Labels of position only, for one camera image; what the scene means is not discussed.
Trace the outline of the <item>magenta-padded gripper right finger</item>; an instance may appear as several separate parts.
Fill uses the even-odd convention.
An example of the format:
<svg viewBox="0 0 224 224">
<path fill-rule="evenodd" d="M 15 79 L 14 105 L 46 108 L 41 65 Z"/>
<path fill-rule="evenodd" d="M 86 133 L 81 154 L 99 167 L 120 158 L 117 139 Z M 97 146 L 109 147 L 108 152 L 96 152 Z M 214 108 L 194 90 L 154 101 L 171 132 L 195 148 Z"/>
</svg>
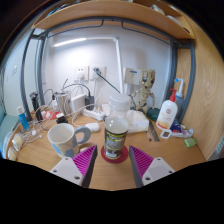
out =
<svg viewBox="0 0 224 224">
<path fill-rule="evenodd" d="M 153 158 L 134 146 L 129 146 L 129 157 L 137 187 L 143 187 L 175 172 L 163 158 Z"/>
</svg>

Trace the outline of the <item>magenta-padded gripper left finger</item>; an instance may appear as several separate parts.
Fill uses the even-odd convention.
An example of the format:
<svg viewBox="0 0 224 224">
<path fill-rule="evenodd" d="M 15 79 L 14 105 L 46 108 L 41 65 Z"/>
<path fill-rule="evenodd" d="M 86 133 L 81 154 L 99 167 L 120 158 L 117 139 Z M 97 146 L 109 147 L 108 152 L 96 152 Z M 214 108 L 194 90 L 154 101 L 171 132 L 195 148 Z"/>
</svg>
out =
<svg viewBox="0 0 224 224">
<path fill-rule="evenodd" d="M 97 155 L 97 146 L 91 146 L 73 158 L 64 157 L 50 172 L 76 185 L 88 188 Z"/>
</svg>

